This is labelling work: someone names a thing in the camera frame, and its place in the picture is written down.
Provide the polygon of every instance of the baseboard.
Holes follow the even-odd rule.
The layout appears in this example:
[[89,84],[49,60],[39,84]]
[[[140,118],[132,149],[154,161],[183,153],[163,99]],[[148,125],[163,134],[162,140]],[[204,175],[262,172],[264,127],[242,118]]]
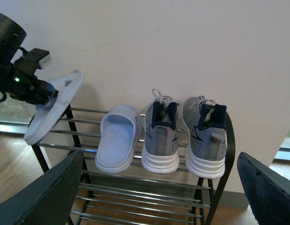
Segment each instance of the baseboard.
[[[203,192],[203,198],[209,199],[208,192]],[[219,205],[232,208],[247,209],[249,203],[244,193],[224,191],[222,193]]]

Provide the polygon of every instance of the metal rack bar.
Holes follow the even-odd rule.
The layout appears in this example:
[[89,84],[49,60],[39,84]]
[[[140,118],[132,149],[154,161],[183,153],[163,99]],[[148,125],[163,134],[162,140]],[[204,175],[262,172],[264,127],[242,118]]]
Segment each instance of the metal rack bar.
[[103,172],[94,172],[94,171],[86,171],[82,170],[82,173],[88,173],[89,175],[95,175],[95,176],[105,176],[105,177],[115,177],[115,178],[125,178],[125,179],[130,179],[130,180],[141,180],[141,181],[148,181],[152,183],[159,183],[159,184],[170,184],[170,185],[175,185],[178,187],[184,187],[184,188],[194,188],[194,189],[203,189],[203,190],[209,190],[210,187],[206,186],[198,186],[198,185],[189,185],[189,184],[181,184],[181,183],[174,183],[174,182],[169,182],[169,181],[161,181],[161,180],[149,180],[149,179],[142,179],[138,177],[129,177],[129,176],[122,176],[118,174],[106,174]]
[[133,196],[133,197],[147,197],[148,199],[173,202],[173,203],[193,204],[193,202],[196,202],[196,203],[200,202],[200,200],[193,199],[193,198],[183,198],[183,197],[176,197],[176,196],[160,195],[160,194],[153,194],[153,193],[147,193],[147,192],[141,192],[141,191],[133,191],[133,190],[117,188],[117,187],[106,187],[106,186],[95,185],[95,184],[81,183],[79,187],[83,188],[83,189],[102,191],[102,192],[107,192],[107,193],[112,193],[112,194],[124,195],[124,194],[129,193],[130,196]]
[[82,213],[82,212],[76,212],[76,211],[71,211],[71,213],[76,214],[76,215],[91,217],[91,218],[103,219],[103,220],[94,220],[94,219],[82,217],[83,220],[89,220],[89,221],[94,221],[94,222],[105,222],[104,220],[112,220],[112,221],[118,222],[117,225],[119,225],[119,222],[125,223],[125,224],[133,224],[133,225],[151,225],[151,224],[131,222],[131,221],[124,220],[124,219],[118,219],[118,218],[113,218],[113,217],[103,217],[103,216],[99,216],[99,215],[95,215],[95,214],[88,214],[88,213]]
[[107,207],[100,207],[100,206],[94,206],[94,205],[88,205],[88,207],[96,208],[96,209],[101,209],[101,210],[110,210],[110,211],[114,211],[114,212],[129,213],[129,214],[133,214],[133,215],[137,215],[137,216],[153,217],[153,218],[157,218],[157,219],[171,220],[171,221],[176,221],[176,222],[181,222],[181,223],[193,223],[192,221],[188,221],[188,220],[174,219],[174,218],[169,218],[169,217],[159,217],[159,216],[153,216],[153,215],[150,215],[150,214],[143,214],[143,213],[136,213],[136,212],[124,211],[124,210],[117,210],[117,209],[112,209],[112,208],[107,208]]
[[[180,210],[189,210],[189,207],[183,207],[183,206],[177,206],[177,205],[170,205],[170,204],[161,204],[161,203],[156,203],[156,202],[145,202],[141,200],[134,200],[134,199],[128,199],[128,198],[120,198],[120,197],[115,197],[115,196],[109,196],[109,195],[99,195],[99,194],[93,194],[95,197],[104,197],[104,198],[112,198],[116,200],[125,200],[127,202],[133,202],[133,203],[146,203],[149,205],[154,205],[154,206],[163,206],[163,207],[168,207],[168,208],[174,208],[174,209],[180,209]],[[83,200],[90,200],[93,201],[94,198],[87,198],[83,196],[76,196],[76,198],[83,199]]]
[[132,208],[135,208],[135,209],[143,209],[143,210],[149,210],[149,211],[155,211],[155,212],[164,212],[164,213],[176,214],[176,215],[192,217],[192,218],[193,217],[198,217],[197,215],[194,215],[193,213],[183,213],[183,212],[176,212],[176,211],[170,211],[170,210],[160,210],[160,209],[156,209],[156,208],[142,207],[142,206],[137,206],[137,205],[133,205],[133,204],[126,204],[126,203],[121,203],[121,202],[105,201],[105,200],[98,200],[98,199],[92,199],[90,201],[98,202],[98,203],[106,203],[106,204],[113,204],[113,205],[132,207]]

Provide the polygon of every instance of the sneaker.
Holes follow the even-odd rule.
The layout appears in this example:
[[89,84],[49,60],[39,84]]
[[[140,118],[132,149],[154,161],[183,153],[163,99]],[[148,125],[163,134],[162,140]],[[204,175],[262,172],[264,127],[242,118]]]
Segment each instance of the sneaker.
[[208,179],[224,174],[225,118],[226,106],[204,96],[191,97],[184,103],[180,120],[189,135],[185,162],[192,174]]
[[177,105],[172,98],[155,94],[156,100],[145,115],[145,142],[142,165],[152,173],[171,173],[179,165],[178,137],[176,129]]

